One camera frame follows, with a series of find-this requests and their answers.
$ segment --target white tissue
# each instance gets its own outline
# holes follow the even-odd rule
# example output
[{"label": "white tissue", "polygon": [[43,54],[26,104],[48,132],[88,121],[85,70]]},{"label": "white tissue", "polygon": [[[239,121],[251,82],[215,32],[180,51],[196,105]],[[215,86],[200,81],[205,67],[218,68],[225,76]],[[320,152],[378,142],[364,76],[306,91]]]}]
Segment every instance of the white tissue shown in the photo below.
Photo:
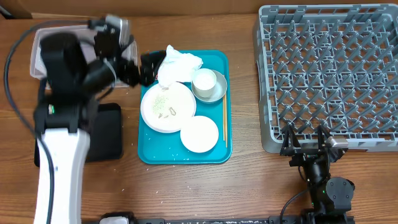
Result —
[{"label": "white tissue", "polygon": [[166,57],[157,72],[157,79],[162,87],[168,87],[174,82],[191,82],[193,73],[202,64],[200,57],[190,53],[180,53],[169,45],[166,49]]}]

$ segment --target chopstick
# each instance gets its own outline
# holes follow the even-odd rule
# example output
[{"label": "chopstick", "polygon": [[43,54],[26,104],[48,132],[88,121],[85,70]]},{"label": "chopstick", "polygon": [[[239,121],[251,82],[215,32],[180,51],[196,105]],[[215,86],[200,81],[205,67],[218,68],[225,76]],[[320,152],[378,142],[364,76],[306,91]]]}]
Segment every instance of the chopstick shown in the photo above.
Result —
[{"label": "chopstick", "polygon": [[228,147],[228,117],[227,117],[227,101],[226,94],[223,97],[223,117],[224,117],[224,137],[225,137],[225,147]]},{"label": "chopstick", "polygon": [[223,96],[223,140],[225,141],[225,96]]}]

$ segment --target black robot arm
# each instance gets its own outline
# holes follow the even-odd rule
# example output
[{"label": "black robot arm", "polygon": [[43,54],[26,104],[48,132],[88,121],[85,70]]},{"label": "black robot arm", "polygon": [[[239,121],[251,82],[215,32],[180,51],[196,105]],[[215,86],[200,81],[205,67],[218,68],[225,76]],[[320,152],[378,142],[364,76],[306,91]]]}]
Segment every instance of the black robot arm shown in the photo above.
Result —
[{"label": "black robot arm", "polygon": [[354,183],[342,177],[330,177],[330,164],[340,159],[348,150],[345,139],[335,139],[322,126],[317,128],[318,147],[301,147],[292,127],[284,129],[281,156],[291,156],[290,166],[303,167],[313,208],[302,210],[299,223],[352,224],[346,212],[351,210]]},{"label": "black robot arm", "polygon": [[[107,16],[90,20],[87,25],[97,31],[94,42],[68,32],[51,34],[40,41],[51,93],[43,94],[35,110],[38,133],[44,133],[46,128],[68,128],[72,133],[78,128],[89,131],[97,111],[94,99],[97,93],[117,79],[131,87],[155,82],[156,68],[163,61],[165,51],[141,55],[142,65],[138,67],[133,60],[122,57],[134,41],[128,20]],[[87,63],[81,44],[94,48],[95,60]],[[56,113],[49,113],[48,108]]]}]

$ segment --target white dish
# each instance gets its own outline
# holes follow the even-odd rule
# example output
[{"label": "white dish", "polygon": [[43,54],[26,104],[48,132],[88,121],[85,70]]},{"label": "white dish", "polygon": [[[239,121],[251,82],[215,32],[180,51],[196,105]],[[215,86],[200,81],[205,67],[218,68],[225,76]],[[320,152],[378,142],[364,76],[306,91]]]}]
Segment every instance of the white dish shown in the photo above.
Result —
[{"label": "white dish", "polygon": [[227,89],[228,89],[228,84],[226,82],[226,79],[223,74],[220,72],[217,72],[216,70],[213,70],[213,72],[216,74],[216,85],[214,86],[213,93],[209,97],[202,97],[200,94],[198,94],[197,88],[192,84],[192,92],[195,95],[195,97],[198,98],[198,100],[204,102],[204,103],[214,103],[225,95]]},{"label": "white dish", "polygon": [[195,115],[196,108],[195,97],[184,84],[176,82],[167,89],[156,84],[142,98],[141,116],[153,130],[174,133]]},{"label": "white dish", "polygon": [[180,132],[182,144],[192,152],[203,153],[212,149],[218,141],[216,123],[205,116],[187,120]]}]

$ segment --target gray dish rack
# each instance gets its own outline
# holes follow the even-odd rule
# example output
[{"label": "gray dish rack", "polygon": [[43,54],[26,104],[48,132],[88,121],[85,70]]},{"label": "gray dish rack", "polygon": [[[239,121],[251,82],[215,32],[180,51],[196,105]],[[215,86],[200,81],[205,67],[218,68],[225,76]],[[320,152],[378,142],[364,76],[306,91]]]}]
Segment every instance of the gray dish rack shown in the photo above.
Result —
[{"label": "gray dish rack", "polygon": [[398,6],[262,6],[253,29],[262,146],[322,124],[352,149],[398,151]]}]

